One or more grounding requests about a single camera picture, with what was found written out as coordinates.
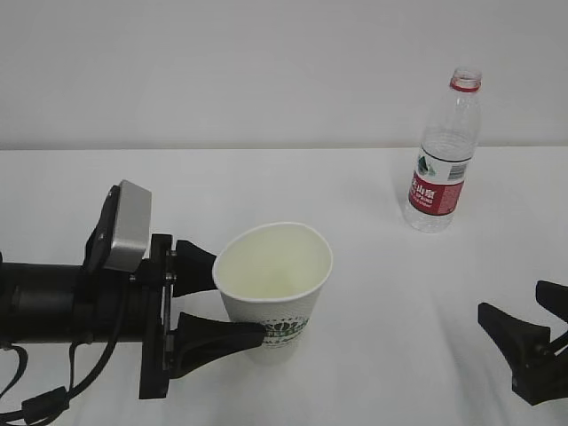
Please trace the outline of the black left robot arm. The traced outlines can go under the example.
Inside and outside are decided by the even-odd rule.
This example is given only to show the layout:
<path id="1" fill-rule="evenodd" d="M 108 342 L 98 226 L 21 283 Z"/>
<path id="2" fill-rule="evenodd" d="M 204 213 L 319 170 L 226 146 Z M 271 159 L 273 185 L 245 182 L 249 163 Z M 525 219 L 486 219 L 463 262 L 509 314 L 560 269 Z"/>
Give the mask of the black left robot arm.
<path id="1" fill-rule="evenodd" d="M 150 255 L 135 272 L 81 266 L 1 265 L 3 343 L 140 342 L 138 396 L 165 398 L 170 380 L 214 360 L 260 346 L 255 322 L 223 322 L 180 313 L 176 297 L 214 289 L 215 256 L 168 234 L 151 238 Z"/>

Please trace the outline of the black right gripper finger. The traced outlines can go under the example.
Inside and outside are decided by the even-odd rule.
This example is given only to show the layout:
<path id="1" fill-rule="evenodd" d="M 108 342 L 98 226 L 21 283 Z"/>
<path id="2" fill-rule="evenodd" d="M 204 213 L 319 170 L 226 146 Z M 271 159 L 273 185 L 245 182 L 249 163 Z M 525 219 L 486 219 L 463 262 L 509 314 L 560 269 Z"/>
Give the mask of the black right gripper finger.
<path id="1" fill-rule="evenodd" d="M 550 281 L 539 280 L 535 289 L 536 301 L 547 311 L 568 322 L 568 288 Z"/>
<path id="2" fill-rule="evenodd" d="M 531 406 L 567 397 L 567 335 L 550 339 L 550 328 L 508 315 L 488 304 L 477 322 L 511 370 L 511 389 Z"/>

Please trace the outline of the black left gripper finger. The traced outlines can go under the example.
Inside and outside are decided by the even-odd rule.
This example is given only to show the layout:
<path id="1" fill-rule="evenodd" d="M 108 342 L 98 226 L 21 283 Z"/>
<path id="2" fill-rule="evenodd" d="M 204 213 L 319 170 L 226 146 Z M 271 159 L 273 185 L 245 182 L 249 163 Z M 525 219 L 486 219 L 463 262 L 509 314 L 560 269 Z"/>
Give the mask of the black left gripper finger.
<path id="1" fill-rule="evenodd" d="M 212 361 L 261 346 L 266 329 L 262 324 L 223 322 L 182 312 L 173 336 L 170 378 L 179 379 Z"/>
<path id="2" fill-rule="evenodd" d="M 175 298 L 217 289 L 213 280 L 215 255 L 184 240 L 177 241 L 175 252 L 172 258 Z"/>

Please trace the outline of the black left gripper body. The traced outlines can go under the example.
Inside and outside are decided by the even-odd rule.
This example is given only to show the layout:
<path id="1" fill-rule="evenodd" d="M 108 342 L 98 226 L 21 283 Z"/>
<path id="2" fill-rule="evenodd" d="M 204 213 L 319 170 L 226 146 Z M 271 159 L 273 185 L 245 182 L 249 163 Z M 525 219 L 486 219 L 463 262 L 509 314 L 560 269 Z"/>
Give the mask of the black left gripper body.
<path id="1" fill-rule="evenodd" d="M 78 396 L 100 376 L 119 342 L 141 342 L 138 396 L 165 398 L 170 384 L 173 238 L 151 237 L 150 257 L 135 272 L 99 267 L 83 273 L 75 291 L 75 331 L 85 342 L 106 342 L 95 367 L 75 385 Z"/>

